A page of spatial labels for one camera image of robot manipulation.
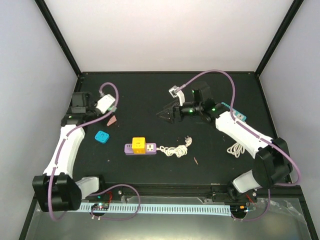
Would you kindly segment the blue cube socket adapter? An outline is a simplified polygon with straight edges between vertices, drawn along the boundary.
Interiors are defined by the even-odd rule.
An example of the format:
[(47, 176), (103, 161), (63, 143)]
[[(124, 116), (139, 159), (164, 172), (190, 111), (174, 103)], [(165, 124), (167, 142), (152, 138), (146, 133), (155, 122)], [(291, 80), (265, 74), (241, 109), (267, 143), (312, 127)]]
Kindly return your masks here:
[(101, 144), (105, 144), (110, 139), (110, 135), (107, 132), (99, 130), (94, 136), (94, 139)]

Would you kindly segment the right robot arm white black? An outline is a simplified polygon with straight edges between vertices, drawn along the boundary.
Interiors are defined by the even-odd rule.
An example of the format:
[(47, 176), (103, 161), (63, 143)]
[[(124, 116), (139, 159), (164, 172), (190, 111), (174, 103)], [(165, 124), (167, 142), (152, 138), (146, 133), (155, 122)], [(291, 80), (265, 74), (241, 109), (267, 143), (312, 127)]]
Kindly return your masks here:
[(191, 87), (193, 100), (187, 102), (177, 87), (169, 89), (175, 99), (156, 115), (169, 122), (181, 122), (187, 116), (199, 116), (205, 123), (226, 134), (240, 144), (254, 159), (253, 168), (232, 180), (227, 186), (228, 198), (240, 201), (253, 189), (270, 189), (278, 185), (293, 170), (288, 160), (289, 149), (285, 140), (273, 139), (250, 127), (235, 116), (225, 104), (217, 103), (209, 85), (202, 81)]

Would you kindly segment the yellow cube socket adapter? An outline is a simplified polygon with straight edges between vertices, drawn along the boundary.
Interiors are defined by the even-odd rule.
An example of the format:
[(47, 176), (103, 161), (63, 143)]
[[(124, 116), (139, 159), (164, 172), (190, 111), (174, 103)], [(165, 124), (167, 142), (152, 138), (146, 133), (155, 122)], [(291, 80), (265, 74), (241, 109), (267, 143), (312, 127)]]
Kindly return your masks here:
[(145, 137), (132, 138), (132, 151), (135, 155), (142, 155), (146, 153), (146, 139)]

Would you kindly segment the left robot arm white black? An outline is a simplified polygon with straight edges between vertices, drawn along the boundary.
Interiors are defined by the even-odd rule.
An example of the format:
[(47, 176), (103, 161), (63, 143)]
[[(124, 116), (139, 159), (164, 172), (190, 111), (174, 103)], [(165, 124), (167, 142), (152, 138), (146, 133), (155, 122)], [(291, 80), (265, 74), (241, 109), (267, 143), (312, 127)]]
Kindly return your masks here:
[(89, 195), (97, 200), (107, 195), (107, 186), (97, 176), (74, 181), (73, 167), (86, 135), (83, 125), (103, 116), (114, 102), (115, 98), (111, 95), (94, 101), (89, 92), (73, 93), (71, 104), (61, 120), (60, 137), (52, 159), (43, 174), (35, 176), (32, 181), (43, 212), (75, 211)]

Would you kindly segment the purple power strip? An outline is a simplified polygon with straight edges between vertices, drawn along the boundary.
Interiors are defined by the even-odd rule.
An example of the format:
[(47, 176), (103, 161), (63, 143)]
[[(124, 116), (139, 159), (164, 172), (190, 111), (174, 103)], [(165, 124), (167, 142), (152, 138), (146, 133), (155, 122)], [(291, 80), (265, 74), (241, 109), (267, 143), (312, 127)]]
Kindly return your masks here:
[(147, 143), (145, 145), (145, 153), (134, 153), (132, 149), (132, 144), (127, 143), (124, 145), (124, 153), (127, 156), (134, 156), (134, 155), (155, 155), (157, 153), (157, 145), (155, 143)]

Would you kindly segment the teal power strip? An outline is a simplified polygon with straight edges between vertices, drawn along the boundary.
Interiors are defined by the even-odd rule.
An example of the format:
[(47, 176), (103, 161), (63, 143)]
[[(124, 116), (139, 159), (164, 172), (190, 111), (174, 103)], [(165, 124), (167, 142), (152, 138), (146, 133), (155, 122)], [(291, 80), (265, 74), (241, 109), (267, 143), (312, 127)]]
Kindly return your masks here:
[[(227, 103), (221, 102), (221, 104), (224, 105), (225, 107), (227, 107), (230, 110), (230, 106)], [(242, 114), (241, 112), (237, 111), (234, 108), (232, 109), (232, 111), (233, 111), (233, 114), (234, 114), (235, 117), (237, 117), (238, 119), (240, 119), (243, 122), (246, 121), (247, 117), (244, 114)]]

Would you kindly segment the pink cube socket adapter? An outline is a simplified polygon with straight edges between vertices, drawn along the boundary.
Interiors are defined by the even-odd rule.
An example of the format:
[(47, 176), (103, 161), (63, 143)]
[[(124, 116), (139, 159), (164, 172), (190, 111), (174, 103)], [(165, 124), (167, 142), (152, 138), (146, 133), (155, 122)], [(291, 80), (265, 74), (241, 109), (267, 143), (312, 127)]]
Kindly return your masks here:
[(116, 123), (117, 122), (117, 118), (115, 115), (113, 115), (107, 122), (106, 126), (109, 127), (111, 126), (112, 124)]

